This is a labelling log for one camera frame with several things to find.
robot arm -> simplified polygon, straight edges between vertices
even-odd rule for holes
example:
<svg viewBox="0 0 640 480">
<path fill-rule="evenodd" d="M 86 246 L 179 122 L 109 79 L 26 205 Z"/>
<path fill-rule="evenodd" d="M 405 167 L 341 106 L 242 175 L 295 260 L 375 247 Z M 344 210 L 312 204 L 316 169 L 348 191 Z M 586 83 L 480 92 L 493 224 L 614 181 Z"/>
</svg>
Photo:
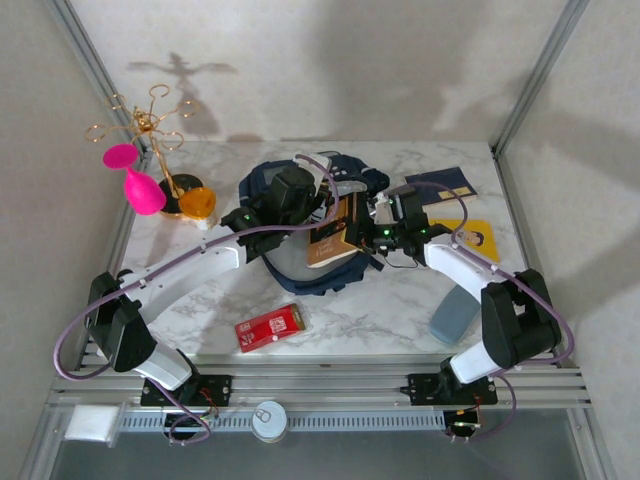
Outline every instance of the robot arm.
<svg viewBox="0 0 640 480">
<path fill-rule="evenodd" d="M 316 157 L 319 159 L 328 165 L 328 159 Z M 267 194 L 224 217 L 222 227 L 213 230 L 212 237 L 219 238 L 224 229 L 238 232 L 261 225 L 303 223 L 318 206 L 320 179 L 313 173 L 302 164 L 279 173 Z M 428 226 L 415 191 L 392 197 L 379 194 L 375 219 L 365 221 L 363 230 L 363 246 L 371 253 L 386 255 L 401 249 L 423 266 L 450 277 L 481 303 L 482 341 L 443 362 L 440 375 L 445 392 L 511 368 L 553 348 L 562 339 L 557 322 L 527 295 L 508 281 L 498 283 L 493 272 L 463 255 L 451 241 L 449 229 Z M 200 255 L 184 260 L 189 250 L 118 280 L 109 273 L 102 274 L 92 283 L 90 301 L 142 283 L 91 314 L 87 328 L 115 371 L 135 370 L 175 391 L 194 381 L 197 370 L 182 352 L 154 339 L 146 324 L 207 280 L 277 248 L 286 234 L 265 230 L 246 235 L 237 243 L 229 240 L 211 248 L 203 244 Z M 538 272 L 527 270 L 517 276 L 550 302 Z"/>
<path fill-rule="evenodd" d="M 326 157 L 312 157 L 328 169 Z M 222 226 L 212 230 L 200 246 L 199 254 L 194 255 L 191 248 L 141 272 L 123 272 L 117 279 L 107 272 L 94 279 L 90 303 L 140 283 L 96 309 L 86 323 L 116 372 L 137 371 L 171 391 L 198 376 L 182 352 L 153 338 L 146 325 L 206 281 L 277 248 L 288 232 L 265 230 L 207 247 L 212 240 L 262 225 L 294 226 L 306 221 L 322 200 L 318 197 L 322 174 L 302 160 L 294 161 L 298 165 L 278 173 L 265 194 L 224 217 Z"/>
<path fill-rule="evenodd" d="M 428 226 L 417 192 L 391 197 L 378 194 L 376 212 L 376 219 L 389 223 L 376 220 L 371 227 L 369 241 L 374 251 L 386 255 L 402 249 L 423 266 L 449 277 L 481 305 L 482 340 L 442 363 L 440 377 L 445 392 L 512 368 L 560 343 L 558 322 L 546 310 L 513 283 L 488 270 L 488 260 L 481 262 L 480 255 L 462 253 L 463 247 L 452 241 L 449 229 Z M 540 273 L 528 269 L 515 276 L 551 304 Z"/>
</svg>

red package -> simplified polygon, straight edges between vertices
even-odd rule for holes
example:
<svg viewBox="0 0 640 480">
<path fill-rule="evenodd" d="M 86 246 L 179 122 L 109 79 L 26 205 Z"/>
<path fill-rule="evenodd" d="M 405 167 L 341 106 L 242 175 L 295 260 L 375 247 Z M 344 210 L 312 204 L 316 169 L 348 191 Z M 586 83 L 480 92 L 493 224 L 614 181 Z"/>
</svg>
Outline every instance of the red package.
<svg viewBox="0 0 640 480">
<path fill-rule="evenodd" d="M 301 332 L 306 327 L 295 303 L 265 313 L 236 325 L 236 336 L 242 353 L 256 350 L 282 338 Z"/>
</svg>

white marble surface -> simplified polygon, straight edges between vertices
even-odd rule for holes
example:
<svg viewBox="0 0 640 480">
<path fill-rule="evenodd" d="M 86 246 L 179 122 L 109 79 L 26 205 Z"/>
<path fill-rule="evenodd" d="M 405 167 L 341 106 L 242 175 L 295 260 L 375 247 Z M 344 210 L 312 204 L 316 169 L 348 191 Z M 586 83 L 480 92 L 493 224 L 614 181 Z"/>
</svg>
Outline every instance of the white marble surface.
<svg viewBox="0 0 640 480">
<path fill-rule="evenodd" d="M 185 144 L 168 161 L 173 173 L 198 175 L 218 195 L 216 211 L 235 208 L 239 180 L 256 164 L 291 158 L 296 151 L 338 150 L 362 158 L 404 183 L 404 176 L 460 166 L 479 195 L 468 203 L 470 218 L 488 220 L 502 264 L 521 269 L 524 261 L 503 192 L 483 143 L 436 142 L 265 142 Z M 154 162 L 150 173 L 161 178 Z M 457 205 L 441 207 L 434 217 L 459 218 Z M 152 265 L 201 241 L 202 232 L 181 220 L 138 216 L 123 267 Z M 394 258 L 396 263 L 406 257 Z M 295 297 L 269 275 L 261 260 L 207 282 L 183 297 L 150 324 L 152 332 L 188 354 L 239 354 L 234 326 L 296 301 L 302 306 L 307 331 L 245 355 L 361 355 L 452 353 L 480 338 L 479 323 L 462 342 L 448 347 L 427 324 L 453 287 L 444 275 L 425 268 L 369 269 L 362 282 L 323 297 Z"/>
</svg>

pink cup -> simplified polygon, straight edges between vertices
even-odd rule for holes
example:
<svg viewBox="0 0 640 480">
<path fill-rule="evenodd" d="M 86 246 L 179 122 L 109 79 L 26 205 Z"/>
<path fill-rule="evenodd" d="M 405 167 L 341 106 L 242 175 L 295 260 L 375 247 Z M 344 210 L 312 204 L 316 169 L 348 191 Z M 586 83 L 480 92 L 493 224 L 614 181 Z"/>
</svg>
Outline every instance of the pink cup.
<svg viewBox="0 0 640 480">
<path fill-rule="evenodd" d="M 105 166 L 112 170 L 127 170 L 124 179 L 124 194 L 133 210 L 139 215 L 158 213 L 167 203 L 162 189 L 149 175 L 136 172 L 131 165 L 138 158 L 138 149 L 128 143 L 107 150 L 102 158 Z"/>
</svg>

gray floor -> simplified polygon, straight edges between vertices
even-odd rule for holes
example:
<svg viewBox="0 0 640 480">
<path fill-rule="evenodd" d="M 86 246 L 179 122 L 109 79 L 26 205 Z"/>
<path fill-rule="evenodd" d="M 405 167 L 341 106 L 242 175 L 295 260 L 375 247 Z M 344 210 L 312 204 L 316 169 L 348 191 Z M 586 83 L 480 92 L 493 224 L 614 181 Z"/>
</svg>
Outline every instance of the gray floor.
<svg viewBox="0 0 640 480">
<path fill-rule="evenodd" d="M 114 449 L 66 442 L 52 478 L 572 480 L 580 468 L 564 412 L 520 411 L 500 435 L 467 445 L 440 432 L 291 433 L 274 445 L 244 433 L 189 447 L 159 433 L 124 434 Z"/>
</svg>

